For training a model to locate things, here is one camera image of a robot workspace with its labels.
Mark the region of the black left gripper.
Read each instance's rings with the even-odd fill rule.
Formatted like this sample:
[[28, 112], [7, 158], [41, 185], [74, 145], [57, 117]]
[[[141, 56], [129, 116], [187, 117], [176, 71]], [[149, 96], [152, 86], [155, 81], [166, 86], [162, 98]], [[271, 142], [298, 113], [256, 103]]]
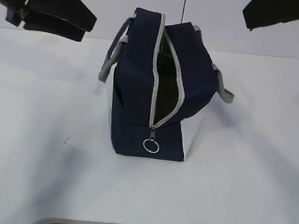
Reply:
[[97, 17], [81, 0], [0, 0], [6, 21], [25, 22], [24, 29], [59, 35], [81, 42], [91, 32]]

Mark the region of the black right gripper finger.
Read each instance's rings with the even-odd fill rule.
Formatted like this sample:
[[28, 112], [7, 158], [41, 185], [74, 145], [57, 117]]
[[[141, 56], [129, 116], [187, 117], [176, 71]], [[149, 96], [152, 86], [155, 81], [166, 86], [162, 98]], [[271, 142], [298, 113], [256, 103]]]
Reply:
[[299, 20], [299, 0], [251, 0], [243, 9], [247, 28]]

